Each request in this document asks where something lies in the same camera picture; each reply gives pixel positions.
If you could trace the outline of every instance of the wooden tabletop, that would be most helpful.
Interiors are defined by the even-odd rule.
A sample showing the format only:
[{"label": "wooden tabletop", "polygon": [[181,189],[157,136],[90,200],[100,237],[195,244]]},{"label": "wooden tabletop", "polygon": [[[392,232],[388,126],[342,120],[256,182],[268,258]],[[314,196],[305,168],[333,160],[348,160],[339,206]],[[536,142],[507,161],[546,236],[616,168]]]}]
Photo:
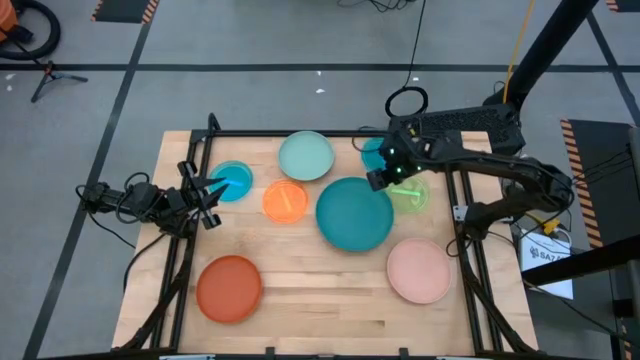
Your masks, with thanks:
[{"label": "wooden tabletop", "polygon": [[[180,186],[176,164],[186,158],[189,134],[164,134],[153,177],[160,188]],[[404,239],[423,237],[444,249],[454,238],[444,175],[429,171],[417,175],[430,187],[431,197],[424,211],[396,214],[393,229],[382,245],[365,253],[347,253],[323,238],[316,226],[315,203],[331,182],[347,176],[365,176],[360,154],[352,148],[349,138],[330,138],[336,151],[335,163],[321,179],[304,183],[309,194],[306,215],[294,224],[275,224],[263,214],[262,195],[271,183],[286,178],[277,160],[283,140],[223,137],[213,141],[207,174],[221,162],[240,160],[251,167],[254,184],[245,198],[221,203],[214,209],[220,215],[221,226],[210,231],[201,226],[198,230],[179,351],[262,354],[265,347],[274,346],[277,354],[396,355],[398,348],[407,347],[412,355],[472,355],[456,259],[449,261],[454,274],[451,289],[430,305],[403,300],[390,288],[385,271],[389,252]],[[466,148],[490,151],[485,133],[463,133],[463,140]],[[501,197],[494,177],[471,174],[471,183],[476,201],[491,202]],[[462,187],[458,189],[462,200]],[[491,230],[511,238],[506,225],[495,224]],[[155,225],[143,225],[137,251],[157,235]],[[129,340],[157,303],[168,243],[162,240],[131,269],[114,346]],[[523,340],[537,347],[513,248],[489,235],[484,249],[496,305]],[[247,320],[223,325],[200,312],[195,286],[207,264],[230,254],[245,256],[256,264],[264,295]],[[479,302],[478,309],[484,346],[490,349],[486,315]],[[167,312],[163,345],[168,344],[173,315],[172,307]]]}]

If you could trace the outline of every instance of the yellow cable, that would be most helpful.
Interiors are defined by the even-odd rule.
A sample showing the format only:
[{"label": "yellow cable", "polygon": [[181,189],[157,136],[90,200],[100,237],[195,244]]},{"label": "yellow cable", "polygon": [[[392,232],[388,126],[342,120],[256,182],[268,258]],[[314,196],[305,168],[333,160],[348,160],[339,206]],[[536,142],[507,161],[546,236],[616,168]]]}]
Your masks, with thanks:
[{"label": "yellow cable", "polygon": [[516,48],[513,49],[513,54],[511,55],[511,62],[509,62],[509,69],[507,70],[507,79],[504,82],[504,94],[502,95],[503,104],[507,103],[507,92],[509,91],[509,80],[511,80],[511,69],[513,69],[513,63],[516,61],[516,57],[518,56],[518,49],[520,48],[520,43],[522,42],[522,37],[524,36],[524,32],[527,29],[527,24],[529,23],[529,18],[531,17],[531,12],[533,11],[533,4],[535,3],[536,0],[529,1],[527,16],[524,18],[524,23],[522,23],[522,28],[520,29],[520,34],[518,34]]}]

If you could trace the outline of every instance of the concrete floor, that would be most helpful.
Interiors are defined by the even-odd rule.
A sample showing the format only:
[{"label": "concrete floor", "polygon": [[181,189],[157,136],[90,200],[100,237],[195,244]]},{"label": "concrete floor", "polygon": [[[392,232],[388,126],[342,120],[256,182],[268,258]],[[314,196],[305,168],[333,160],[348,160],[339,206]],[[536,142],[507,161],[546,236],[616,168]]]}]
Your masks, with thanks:
[{"label": "concrete floor", "polygon": [[[63,26],[52,59],[60,64],[120,64],[125,69],[140,25],[90,22],[92,1],[42,2]],[[556,5],[552,0],[536,3],[520,58]],[[407,63],[419,6],[381,15],[368,4],[343,9],[323,0],[160,0],[139,63]],[[428,0],[416,63],[505,65],[526,8],[525,0]],[[594,14],[617,62],[640,65],[640,15],[613,14],[604,3]],[[38,28],[39,20],[28,17],[25,23]],[[2,63],[14,62],[0,59],[0,165],[5,169],[0,186],[5,203],[11,204],[0,219],[5,234],[0,239],[2,359],[25,354],[78,206],[73,188],[87,181],[108,124],[117,122],[117,127],[99,175],[119,185],[133,172],[153,171],[164,131],[204,127],[211,111],[225,129],[383,126],[384,101],[406,77],[392,71],[137,71],[129,87],[123,86],[124,71],[82,72],[89,83],[61,81],[31,104],[41,74],[3,68]],[[554,64],[607,65],[586,22]],[[415,72],[413,77],[429,92],[429,109],[436,111],[480,104],[505,74],[459,68]],[[625,73],[624,78],[640,96],[640,74]],[[114,111],[116,96],[127,90],[122,111]],[[408,96],[398,99],[394,111],[417,107],[417,99]],[[634,122],[610,71],[545,74],[521,118],[525,152],[565,172],[569,164],[561,118]],[[39,178],[32,175],[34,169]],[[577,205],[572,212],[574,241],[586,249]],[[111,216],[100,220],[135,242],[137,227],[119,224]],[[131,256],[130,248],[85,222],[38,356],[110,348],[122,275]],[[576,281],[575,293],[578,306],[615,327],[608,274]],[[608,335],[553,299],[530,294],[529,300],[543,350],[611,358]]]}]

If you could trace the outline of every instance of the floor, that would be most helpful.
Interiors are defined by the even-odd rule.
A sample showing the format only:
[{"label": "floor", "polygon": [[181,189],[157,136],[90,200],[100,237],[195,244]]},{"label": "floor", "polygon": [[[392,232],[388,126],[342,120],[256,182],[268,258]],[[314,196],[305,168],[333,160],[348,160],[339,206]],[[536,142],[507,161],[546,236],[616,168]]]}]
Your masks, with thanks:
[{"label": "floor", "polygon": [[[384,126],[384,101],[406,72],[366,64],[408,62],[420,9],[420,2],[378,14],[369,4],[323,0],[160,0],[151,25],[141,26],[89,21],[94,1],[41,1],[63,26],[51,59],[90,80],[60,81],[31,104],[41,73],[0,59],[0,187],[11,204],[0,219],[0,322],[11,325],[0,329],[3,359],[110,348],[132,250],[85,221],[76,185],[152,172],[162,133],[202,128],[212,111],[225,129]],[[427,0],[416,53],[424,71],[412,83],[427,89],[431,111],[478,105],[504,80],[527,3]],[[536,3],[519,59],[556,5]],[[24,25],[42,29],[27,15]],[[561,118],[640,122],[634,98],[623,96],[640,96],[639,15],[614,14],[604,2],[594,15],[554,62],[579,66],[546,73],[521,114],[525,153],[565,172]],[[393,110],[417,108],[408,96]],[[575,243],[586,249],[584,222],[577,205],[572,210]],[[135,226],[100,220],[136,240]],[[576,305],[615,327],[608,274],[574,286]],[[529,301],[541,349],[611,358],[608,335],[554,299],[529,294]]]}]

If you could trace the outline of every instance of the orange plate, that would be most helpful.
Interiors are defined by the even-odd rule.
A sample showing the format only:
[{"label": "orange plate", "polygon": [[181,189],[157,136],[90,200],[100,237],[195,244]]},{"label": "orange plate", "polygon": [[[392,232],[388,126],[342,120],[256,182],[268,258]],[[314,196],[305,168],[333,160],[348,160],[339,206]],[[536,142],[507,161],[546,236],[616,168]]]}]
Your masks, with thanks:
[{"label": "orange plate", "polygon": [[280,224],[291,224],[300,220],[307,210],[309,198],[302,185],[280,180],[271,184],[264,192],[262,208],[269,219]]},{"label": "orange plate", "polygon": [[229,255],[214,260],[198,279],[198,307],[216,322],[244,320],[258,307],[261,297],[260,273],[242,256]]}]

